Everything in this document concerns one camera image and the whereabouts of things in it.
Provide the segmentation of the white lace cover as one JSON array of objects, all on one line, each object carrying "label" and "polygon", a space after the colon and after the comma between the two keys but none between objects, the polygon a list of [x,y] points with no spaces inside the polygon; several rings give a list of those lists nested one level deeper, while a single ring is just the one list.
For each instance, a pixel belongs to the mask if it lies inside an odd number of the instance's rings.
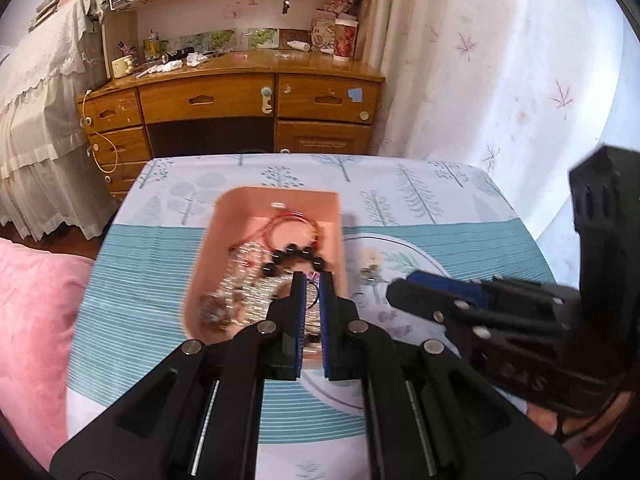
[{"label": "white lace cover", "polygon": [[70,0],[1,60],[1,221],[40,240],[100,235],[116,209],[77,104],[106,81],[103,0]]}]

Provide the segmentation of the pink jewelry box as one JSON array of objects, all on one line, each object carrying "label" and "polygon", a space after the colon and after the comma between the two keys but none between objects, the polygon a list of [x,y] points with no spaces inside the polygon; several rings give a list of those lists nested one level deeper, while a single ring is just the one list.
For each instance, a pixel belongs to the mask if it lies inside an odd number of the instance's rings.
[{"label": "pink jewelry box", "polygon": [[321,365],[322,272],[346,290],[340,196],[303,188],[241,186],[219,196],[182,305],[192,338],[213,344],[262,320],[288,296],[296,272],[306,284],[304,365]]}]

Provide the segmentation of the gold leaf hair comb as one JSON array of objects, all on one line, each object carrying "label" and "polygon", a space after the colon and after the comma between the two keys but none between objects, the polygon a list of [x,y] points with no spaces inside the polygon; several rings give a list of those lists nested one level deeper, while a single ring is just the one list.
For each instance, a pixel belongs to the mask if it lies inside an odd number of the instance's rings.
[{"label": "gold leaf hair comb", "polygon": [[310,245],[290,243],[281,249],[269,249],[246,242],[232,250],[218,288],[201,296],[200,321],[216,332],[253,324],[266,316],[274,300],[292,292],[294,274],[300,272],[310,288],[305,300],[306,321],[315,334],[319,330],[319,278],[327,268],[326,260]]}]

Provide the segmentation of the teal tree pattern tablecloth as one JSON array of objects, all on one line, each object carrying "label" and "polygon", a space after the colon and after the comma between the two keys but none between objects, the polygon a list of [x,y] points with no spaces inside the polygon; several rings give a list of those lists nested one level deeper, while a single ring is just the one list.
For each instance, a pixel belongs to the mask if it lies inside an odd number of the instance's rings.
[{"label": "teal tree pattern tablecloth", "polygon": [[426,271],[548,282],[551,270],[486,172],[454,162],[355,155],[220,155],[148,162],[108,230],[79,309],[67,387],[78,434],[189,337],[228,334],[319,278],[367,321],[418,344],[444,331],[393,308],[386,288]]}]

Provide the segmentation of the wooden desk with drawers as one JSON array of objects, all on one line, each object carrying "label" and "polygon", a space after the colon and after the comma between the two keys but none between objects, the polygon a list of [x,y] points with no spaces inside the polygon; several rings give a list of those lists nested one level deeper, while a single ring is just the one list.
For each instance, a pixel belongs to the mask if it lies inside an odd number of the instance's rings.
[{"label": "wooden desk with drawers", "polygon": [[114,79],[76,103],[88,156],[123,200],[161,157],[366,154],[383,82],[361,62],[255,50]]}]

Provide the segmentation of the red floral cup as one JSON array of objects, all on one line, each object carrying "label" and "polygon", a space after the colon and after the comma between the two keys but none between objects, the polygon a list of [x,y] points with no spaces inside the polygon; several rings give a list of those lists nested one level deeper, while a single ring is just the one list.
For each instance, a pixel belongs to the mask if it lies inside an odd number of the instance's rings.
[{"label": "red floral cup", "polygon": [[358,21],[356,18],[338,18],[334,24],[333,58],[338,62],[348,62],[354,55],[357,40]]}]

